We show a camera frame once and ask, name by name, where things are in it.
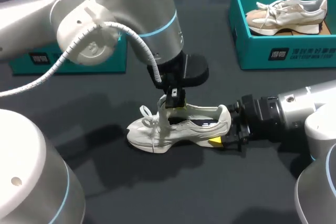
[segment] shoe upper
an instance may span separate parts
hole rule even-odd
[[[152,115],[144,106],[140,110],[144,115],[128,126],[128,140],[136,144],[162,146],[179,140],[191,138],[212,138],[225,135],[231,125],[230,113],[224,105],[218,107],[200,107],[186,104],[184,108],[165,108],[164,95],[157,103],[158,113]],[[208,120],[215,123],[203,123]]]
[[[278,0],[270,5],[257,2],[258,9],[246,14],[249,27],[275,29],[288,24],[315,25],[327,14],[327,0]]]

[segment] white sneaker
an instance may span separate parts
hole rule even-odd
[[[159,99],[156,115],[141,106],[144,117],[127,127],[127,139],[134,147],[146,152],[165,153],[181,140],[190,140],[199,146],[219,147],[208,140],[229,131],[231,116],[227,107],[186,104],[185,108],[166,109],[165,99],[166,95]]]
[[[246,19],[248,27],[261,35],[274,35],[282,29],[318,34],[327,14],[327,0],[278,0],[270,5],[257,2],[257,6]]]

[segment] shoe box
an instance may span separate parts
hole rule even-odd
[[[58,44],[36,48],[29,53],[9,62],[13,74],[43,74],[62,54]],[[121,35],[113,55],[104,63],[96,66],[77,65],[69,60],[58,69],[57,73],[124,73],[126,71],[127,40]]]
[[[336,67],[336,0],[328,0],[328,14],[318,35],[294,31],[274,36],[251,34],[245,14],[257,9],[256,2],[276,0],[231,0],[228,19],[242,69]]]

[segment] robotic arm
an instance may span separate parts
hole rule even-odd
[[[225,141],[260,138],[304,127],[313,163],[295,186],[295,205],[303,224],[336,223],[336,81],[230,105],[234,126]]]
[[[81,30],[104,22],[122,23],[134,30],[152,51],[162,82],[142,46],[130,44],[154,85],[167,93],[167,107],[184,105],[183,87],[202,84],[208,65],[201,55],[183,51],[183,34],[173,0],[13,0],[0,4],[0,61],[57,41],[65,51]],[[71,54],[77,64],[96,65],[113,53],[118,31],[103,27],[86,38],[85,47]]]

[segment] white robotic arm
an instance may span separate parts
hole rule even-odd
[[[108,27],[105,22],[114,22]],[[173,0],[13,0],[0,4],[0,61],[57,41],[66,51],[79,35],[94,26],[67,57],[83,65],[104,62],[113,53],[121,24],[134,31],[129,41],[148,66],[154,85],[167,93],[167,105],[184,106],[183,87],[198,86],[208,77],[201,55],[183,52],[183,34]],[[148,50],[153,57],[149,58]],[[156,66],[160,71],[155,74]]]

